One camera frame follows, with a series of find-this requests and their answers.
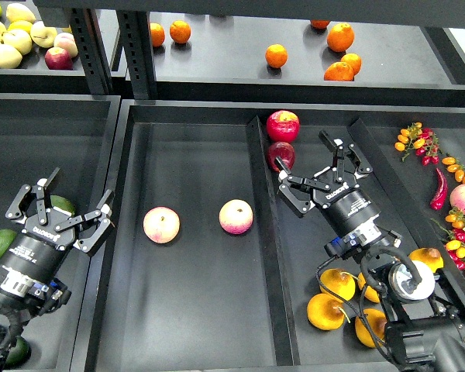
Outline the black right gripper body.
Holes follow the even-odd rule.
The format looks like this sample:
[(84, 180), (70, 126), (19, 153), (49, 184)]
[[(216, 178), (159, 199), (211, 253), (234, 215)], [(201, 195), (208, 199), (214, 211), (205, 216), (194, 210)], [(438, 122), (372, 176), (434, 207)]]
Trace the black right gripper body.
[(383, 236), (375, 222), (381, 210), (356, 184), (344, 181), (329, 193), (315, 190), (312, 201), (344, 243), (366, 246)]

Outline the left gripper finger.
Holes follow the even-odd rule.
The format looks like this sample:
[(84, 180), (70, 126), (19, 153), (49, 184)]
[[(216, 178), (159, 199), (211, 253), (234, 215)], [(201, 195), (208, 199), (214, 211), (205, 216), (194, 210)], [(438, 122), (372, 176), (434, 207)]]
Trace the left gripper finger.
[(60, 168), (56, 167), (48, 178), (20, 187), (5, 217), (27, 229), (46, 228), (59, 222), (60, 213), (53, 208), (50, 197), (50, 192), (58, 184), (56, 178), (59, 172)]
[(94, 256), (115, 227), (111, 221), (110, 203), (113, 198), (114, 191), (107, 189), (94, 210), (58, 222), (54, 226), (54, 232), (60, 235), (56, 249), (76, 248), (88, 256)]

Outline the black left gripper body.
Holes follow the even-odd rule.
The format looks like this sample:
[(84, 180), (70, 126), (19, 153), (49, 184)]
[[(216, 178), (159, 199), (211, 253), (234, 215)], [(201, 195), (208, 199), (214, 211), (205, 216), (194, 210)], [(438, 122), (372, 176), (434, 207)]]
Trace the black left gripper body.
[(24, 295), (31, 288), (50, 284), (63, 263), (69, 245), (75, 241), (73, 228), (56, 228), (72, 217), (58, 207), (46, 211), (48, 223), (42, 225), (38, 215), (25, 221), (24, 229), (2, 255), (2, 268), (7, 271), (2, 290), (12, 295)]

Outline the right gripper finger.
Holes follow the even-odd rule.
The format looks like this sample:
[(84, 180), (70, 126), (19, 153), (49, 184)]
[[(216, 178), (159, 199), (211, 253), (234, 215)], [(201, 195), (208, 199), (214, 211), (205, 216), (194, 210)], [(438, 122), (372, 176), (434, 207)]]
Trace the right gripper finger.
[(332, 153), (332, 180), (342, 184), (347, 174), (353, 176), (353, 180), (367, 177), (372, 173), (372, 166), (363, 152), (355, 143), (345, 144), (341, 139), (333, 138), (325, 130), (319, 132), (319, 139)]
[(280, 170), (278, 191), (297, 215), (306, 215), (313, 208), (328, 209), (331, 206), (326, 199), (332, 190), (329, 184), (316, 178), (293, 175), (281, 157), (275, 157), (274, 163)]

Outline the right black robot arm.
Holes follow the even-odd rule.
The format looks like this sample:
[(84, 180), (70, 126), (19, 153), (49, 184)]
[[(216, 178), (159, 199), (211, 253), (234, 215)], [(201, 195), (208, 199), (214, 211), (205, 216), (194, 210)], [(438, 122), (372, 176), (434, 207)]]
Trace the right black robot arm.
[(281, 156), (274, 158), (286, 202), (299, 215), (317, 208), (336, 234), (324, 247), (328, 260), (315, 272), (319, 286), (332, 300), (349, 304), (322, 275), (333, 261), (354, 259), (363, 289), (377, 292), (384, 334), (373, 330), (362, 304), (351, 309), (383, 358), (399, 371), (465, 371), (465, 315), (459, 305), (436, 295), (440, 273), (412, 260), (400, 248), (401, 235), (376, 223), (381, 211), (359, 184), (373, 169), (358, 146), (325, 131), (319, 139), (332, 152), (332, 165), (310, 178), (293, 175)]

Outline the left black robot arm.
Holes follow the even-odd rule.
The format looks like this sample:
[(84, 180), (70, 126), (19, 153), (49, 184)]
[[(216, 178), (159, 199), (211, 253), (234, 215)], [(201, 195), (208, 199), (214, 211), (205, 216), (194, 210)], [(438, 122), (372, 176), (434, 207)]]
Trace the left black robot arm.
[(0, 257), (0, 371), (29, 321), (68, 303), (71, 293), (56, 274), (69, 252), (95, 255), (115, 227), (110, 189), (81, 215), (54, 206), (50, 192), (59, 172), (24, 184), (5, 213), (22, 229)]

